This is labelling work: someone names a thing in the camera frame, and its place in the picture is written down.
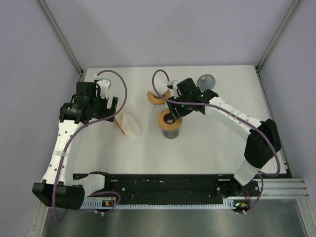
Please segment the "grey glass carafe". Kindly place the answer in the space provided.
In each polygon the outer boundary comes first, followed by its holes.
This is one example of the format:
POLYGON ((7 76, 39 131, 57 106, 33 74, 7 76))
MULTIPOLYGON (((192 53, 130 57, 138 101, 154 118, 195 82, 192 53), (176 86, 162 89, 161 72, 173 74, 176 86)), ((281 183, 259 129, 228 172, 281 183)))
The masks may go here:
POLYGON ((174 130, 163 129, 162 130, 163 136, 167 139, 175 139, 178 137, 179 133, 180 133, 179 129, 174 129, 174 130))

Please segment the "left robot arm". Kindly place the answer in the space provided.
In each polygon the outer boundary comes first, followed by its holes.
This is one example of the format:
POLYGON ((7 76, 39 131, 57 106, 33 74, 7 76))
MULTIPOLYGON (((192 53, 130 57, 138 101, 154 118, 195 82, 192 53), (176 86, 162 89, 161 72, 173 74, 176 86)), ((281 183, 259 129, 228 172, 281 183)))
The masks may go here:
POLYGON ((119 99, 113 97, 111 107, 107 107, 110 86, 108 79, 78 82, 71 101, 60 108, 58 136, 51 161, 41 182, 34 183, 32 188, 33 194, 45 206, 78 210, 84 198, 95 191, 102 196, 111 192, 111 182, 99 171, 74 180, 79 145, 72 143, 92 119, 114 121, 119 99))

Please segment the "grey ribbed glass dripper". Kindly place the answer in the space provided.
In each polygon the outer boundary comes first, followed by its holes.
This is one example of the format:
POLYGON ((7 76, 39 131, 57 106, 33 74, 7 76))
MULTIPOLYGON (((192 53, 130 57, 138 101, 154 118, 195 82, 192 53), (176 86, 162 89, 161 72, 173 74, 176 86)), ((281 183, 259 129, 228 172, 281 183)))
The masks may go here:
POLYGON ((216 79, 213 75, 204 74, 200 76, 197 80, 197 86, 201 91, 205 91, 207 89, 213 89, 216 84, 216 79))

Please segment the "cream filter holder box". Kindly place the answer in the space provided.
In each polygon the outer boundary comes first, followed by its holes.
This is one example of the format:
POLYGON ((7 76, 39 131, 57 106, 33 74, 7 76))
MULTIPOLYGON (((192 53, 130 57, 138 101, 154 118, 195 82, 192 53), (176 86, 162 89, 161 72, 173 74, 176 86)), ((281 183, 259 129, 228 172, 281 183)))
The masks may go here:
POLYGON ((130 130, 123 128, 123 116, 127 115, 127 112, 125 110, 122 110, 121 112, 119 112, 114 119, 115 124, 118 126, 118 128, 122 131, 122 133, 125 136, 128 136, 131 134, 130 130))

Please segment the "clear glass cup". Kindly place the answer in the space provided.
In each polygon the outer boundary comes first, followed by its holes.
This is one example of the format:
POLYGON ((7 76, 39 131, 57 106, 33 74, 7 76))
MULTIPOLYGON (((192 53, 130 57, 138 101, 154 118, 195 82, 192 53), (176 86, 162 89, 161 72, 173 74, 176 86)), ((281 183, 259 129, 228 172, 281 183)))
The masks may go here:
POLYGON ((165 104, 162 104, 162 105, 152 104, 152 110, 156 115, 158 115, 163 109, 165 109, 165 104))

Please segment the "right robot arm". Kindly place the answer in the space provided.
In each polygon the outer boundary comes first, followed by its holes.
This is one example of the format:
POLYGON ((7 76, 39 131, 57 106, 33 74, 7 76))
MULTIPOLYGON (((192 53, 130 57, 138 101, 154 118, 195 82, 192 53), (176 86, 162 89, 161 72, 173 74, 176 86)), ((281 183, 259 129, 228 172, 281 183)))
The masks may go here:
POLYGON ((167 87, 173 92, 167 104, 174 120, 193 111, 200 112, 218 120, 246 142, 245 159, 230 183, 235 195, 243 195, 249 188, 248 183, 281 149, 276 123, 270 118, 259 120, 239 111, 210 89, 201 91, 192 78, 174 80, 167 87))

